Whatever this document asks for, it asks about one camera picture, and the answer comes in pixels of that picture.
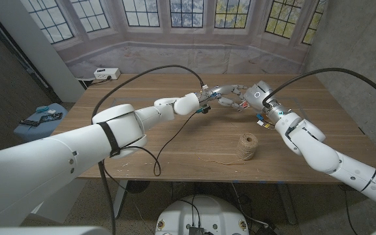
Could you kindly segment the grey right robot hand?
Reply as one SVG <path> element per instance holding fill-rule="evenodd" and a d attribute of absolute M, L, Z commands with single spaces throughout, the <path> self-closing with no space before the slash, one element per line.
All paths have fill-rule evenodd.
<path fill-rule="evenodd" d="M 289 110 L 274 96 L 264 101 L 272 91 L 273 89 L 266 82 L 260 81 L 248 88 L 243 96 L 255 111 L 267 115 L 271 121 L 277 123 L 279 119 L 289 113 Z"/>

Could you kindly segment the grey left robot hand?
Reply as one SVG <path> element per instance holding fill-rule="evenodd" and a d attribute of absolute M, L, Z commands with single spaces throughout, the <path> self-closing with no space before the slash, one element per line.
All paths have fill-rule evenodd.
<path fill-rule="evenodd" d="M 221 106 L 229 106 L 241 112 L 246 108 L 249 108 L 249 103 L 240 91 L 241 89 L 247 89 L 247 87 L 243 85 L 225 85 L 209 88 L 207 85 L 203 85 L 200 93 L 197 93 L 196 95 L 199 101 L 199 106 L 204 113 L 206 112 L 206 109 L 210 107 L 208 103 L 213 100 L 217 100 Z M 241 103 L 238 104 L 233 100 L 224 97 L 224 95 L 230 93 L 236 94 Z"/>

